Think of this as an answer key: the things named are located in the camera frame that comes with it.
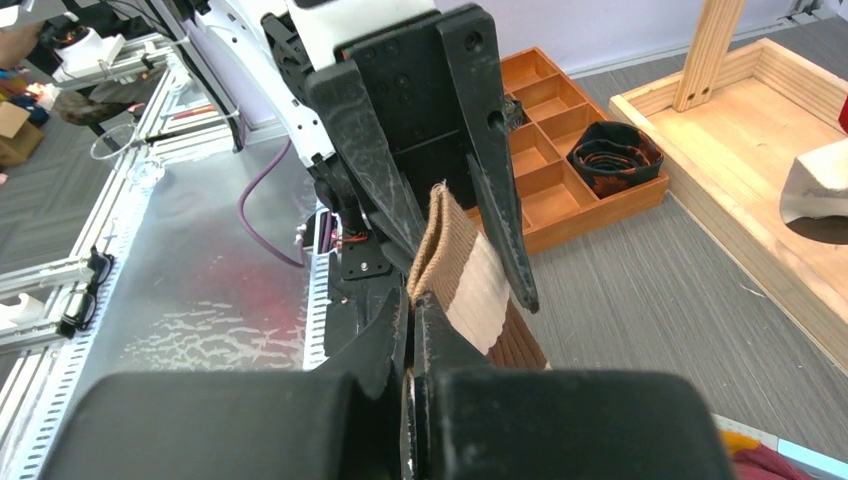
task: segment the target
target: blue strip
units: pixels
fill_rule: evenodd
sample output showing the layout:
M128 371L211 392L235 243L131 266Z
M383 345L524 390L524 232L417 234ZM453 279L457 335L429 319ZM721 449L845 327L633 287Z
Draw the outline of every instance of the blue strip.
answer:
M827 479L848 479L848 464L782 438L777 442L777 453L808 473L828 475L822 477Z

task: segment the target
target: wooden tray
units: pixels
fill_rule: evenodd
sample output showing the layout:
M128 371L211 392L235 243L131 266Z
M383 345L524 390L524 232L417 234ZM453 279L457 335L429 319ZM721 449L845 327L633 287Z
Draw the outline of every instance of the wooden tray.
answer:
M592 122L606 114L538 48L501 62L504 91L521 101L528 123L511 132L509 149L521 197L524 241L531 255L659 205L668 189L655 180L603 200L565 156ZM469 212L482 226L477 209Z
M682 73L613 97L610 111L660 145L675 196L848 373L848 247L793 233L778 208L794 158L846 138L848 82L769 40L727 54L732 25L709 60L705 22Z

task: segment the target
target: cardboard box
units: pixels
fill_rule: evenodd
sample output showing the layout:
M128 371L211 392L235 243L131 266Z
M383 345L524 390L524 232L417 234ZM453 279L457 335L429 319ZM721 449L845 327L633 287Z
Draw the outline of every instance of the cardboard box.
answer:
M29 112L23 108L9 102L0 103L0 166L24 163L44 138L41 130L28 119Z

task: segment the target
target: person's arm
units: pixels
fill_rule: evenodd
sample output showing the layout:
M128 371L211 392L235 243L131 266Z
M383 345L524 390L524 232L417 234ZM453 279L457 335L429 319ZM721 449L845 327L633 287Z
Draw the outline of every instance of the person's arm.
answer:
M12 70L38 44L38 34L44 22L0 32L0 69Z

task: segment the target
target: person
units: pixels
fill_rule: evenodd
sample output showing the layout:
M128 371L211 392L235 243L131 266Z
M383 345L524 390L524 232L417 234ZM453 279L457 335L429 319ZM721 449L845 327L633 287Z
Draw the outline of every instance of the person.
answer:
M15 69L38 45L43 22L0 32L0 100L8 100L26 91L26 82Z

